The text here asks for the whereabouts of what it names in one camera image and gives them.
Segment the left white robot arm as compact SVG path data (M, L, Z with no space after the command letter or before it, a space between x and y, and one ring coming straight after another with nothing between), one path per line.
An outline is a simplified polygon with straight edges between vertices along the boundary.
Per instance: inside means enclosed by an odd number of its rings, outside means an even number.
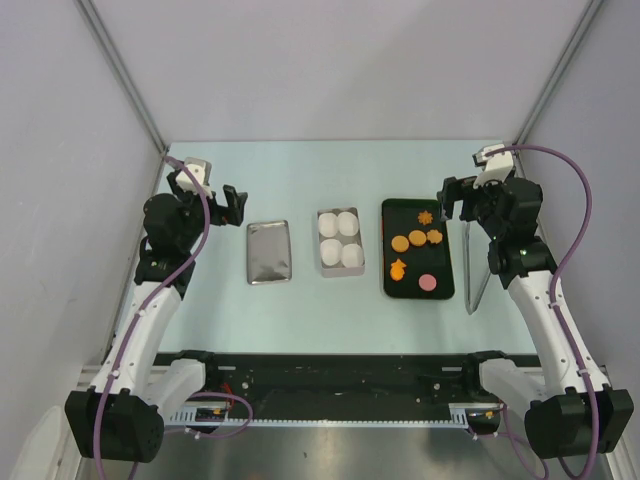
M169 321L181 305L212 226L241 226L248 195L223 188L215 195L174 186L143 207L146 235L140 245L129 312L104 364L84 391L65 403L80 454L94 460L149 463L157 455L165 423L194 394L207 400L221 387L220 374L200 358L180 358L155 382L152 366Z

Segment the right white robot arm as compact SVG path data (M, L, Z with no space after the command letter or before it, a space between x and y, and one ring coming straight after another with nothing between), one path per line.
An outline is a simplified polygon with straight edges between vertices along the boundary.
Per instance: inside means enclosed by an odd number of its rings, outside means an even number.
M634 411L625 389L614 389L590 355L554 280L557 266L537 235L543 193L511 177L477 186L472 177L444 180L437 199L443 218L461 202L461 220L477 222L490 243L488 264L521 312L539 358L536 381L495 354L463 373L461 388L473 401L498 397L524 422L542 459L612 452Z

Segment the metal tongs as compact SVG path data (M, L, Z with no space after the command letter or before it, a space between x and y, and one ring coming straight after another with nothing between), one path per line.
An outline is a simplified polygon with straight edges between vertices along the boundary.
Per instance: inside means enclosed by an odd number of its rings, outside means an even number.
M485 258L474 245L476 228L469 222L462 231L464 301L468 315L474 315L484 297L491 273Z

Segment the round orange cookie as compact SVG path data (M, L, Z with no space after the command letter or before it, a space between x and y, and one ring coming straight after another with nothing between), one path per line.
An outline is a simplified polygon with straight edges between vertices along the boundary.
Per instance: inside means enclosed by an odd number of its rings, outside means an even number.
M404 253L410 247L410 242L407 237L402 235L394 236L391 240L391 248L397 253Z
M413 230L408 235L409 243L414 247L424 246L427 242L427 235L424 231Z

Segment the orange pineapple cookie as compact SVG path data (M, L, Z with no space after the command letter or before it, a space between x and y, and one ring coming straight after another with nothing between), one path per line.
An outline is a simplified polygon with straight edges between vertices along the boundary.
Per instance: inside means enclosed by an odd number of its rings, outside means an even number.
M390 265L390 278L395 282L401 281L405 276L406 267L407 265L401 259L392 262Z

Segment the brown flower cookie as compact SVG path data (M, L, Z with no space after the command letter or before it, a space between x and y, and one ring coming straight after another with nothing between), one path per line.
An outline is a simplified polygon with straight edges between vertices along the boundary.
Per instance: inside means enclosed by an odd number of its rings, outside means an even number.
M444 240L444 234L437 229L431 229L426 233L426 239L431 245L439 245Z

